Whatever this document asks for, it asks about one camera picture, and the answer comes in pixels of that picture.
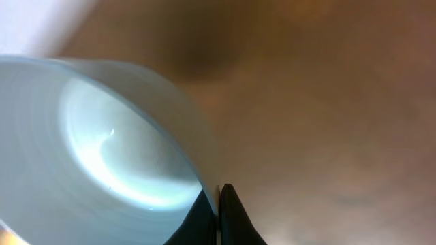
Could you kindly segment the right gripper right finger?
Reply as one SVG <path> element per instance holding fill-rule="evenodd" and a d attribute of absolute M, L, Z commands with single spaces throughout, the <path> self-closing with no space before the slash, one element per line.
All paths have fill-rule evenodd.
<path fill-rule="evenodd" d="M 266 245 L 231 184 L 225 184 L 222 188 L 220 221 L 223 245 Z"/>

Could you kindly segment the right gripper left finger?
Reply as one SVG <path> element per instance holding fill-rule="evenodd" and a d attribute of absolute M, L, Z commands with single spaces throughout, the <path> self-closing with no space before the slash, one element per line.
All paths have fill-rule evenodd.
<path fill-rule="evenodd" d="M 165 245 L 216 245 L 215 214 L 209 200 L 201 191 L 181 226 Z"/>

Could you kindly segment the grey plastic bowl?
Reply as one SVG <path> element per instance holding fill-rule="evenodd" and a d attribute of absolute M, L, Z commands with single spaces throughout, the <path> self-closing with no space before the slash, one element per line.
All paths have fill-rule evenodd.
<path fill-rule="evenodd" d="M 201 191 L 211 130 L 173 83 L 107 60 L 1 58 L 1 224 L 29 244 L 165 244 Z"/>

